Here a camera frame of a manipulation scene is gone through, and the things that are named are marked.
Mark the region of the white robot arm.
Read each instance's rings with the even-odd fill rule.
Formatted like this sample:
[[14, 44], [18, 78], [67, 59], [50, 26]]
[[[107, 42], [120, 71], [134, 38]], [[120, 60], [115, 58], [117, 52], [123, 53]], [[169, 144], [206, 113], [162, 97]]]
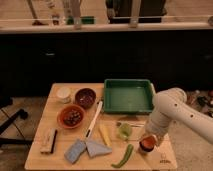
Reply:
[[171, 88], [154, 94], [153, 111], [145, 124], [145, 132], [161, 142], [168, 133], [172, 120], [182, 122], [199, 136], [213, 144], [213, 118], [186, 104], [187, 95], [180, 88]]

